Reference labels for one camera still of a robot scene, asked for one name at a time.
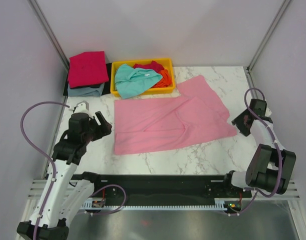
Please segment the pink t shirt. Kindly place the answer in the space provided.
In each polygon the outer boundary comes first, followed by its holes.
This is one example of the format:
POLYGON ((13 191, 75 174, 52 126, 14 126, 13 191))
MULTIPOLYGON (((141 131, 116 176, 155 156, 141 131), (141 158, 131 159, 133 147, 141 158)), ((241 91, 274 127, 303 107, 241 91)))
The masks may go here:
POLYGON ((116 155, 175 150, 237 134, 229 110, 202 75, 177 89, 178 97, 115 101, 116 155))

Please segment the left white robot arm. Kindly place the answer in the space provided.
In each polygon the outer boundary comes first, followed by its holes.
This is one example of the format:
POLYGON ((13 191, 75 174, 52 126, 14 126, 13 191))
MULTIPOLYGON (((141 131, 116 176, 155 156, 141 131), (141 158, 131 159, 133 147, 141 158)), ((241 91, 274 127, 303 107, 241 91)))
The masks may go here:
POLYGON ((112 132, 112 125, 100 111, 91 117, 85 111, 75 112, 68 121, 68 129, 53 148, 52 170, 41 198, 28 221, 18 224, 16 232, 25 240, 65 240, 69 225, 84 201, 103 191, 96 174, 80 178, 75 190, 66 197, 66 191, 90 142, 112 132))

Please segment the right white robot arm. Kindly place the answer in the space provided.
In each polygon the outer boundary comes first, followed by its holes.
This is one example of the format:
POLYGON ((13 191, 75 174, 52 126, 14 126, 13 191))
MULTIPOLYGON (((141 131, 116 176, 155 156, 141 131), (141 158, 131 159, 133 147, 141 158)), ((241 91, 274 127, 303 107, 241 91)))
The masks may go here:
POLYGON ((231 122, 245 137, 253 135, 257 149, 246 171, 231 170, 224 176, 222 191, 228 197, 240 189, 283 195, 289 186, 296 154, 278 141, 272 119, 265 116, 266 110, 265 100, 252 99, 249 107, 231 122))

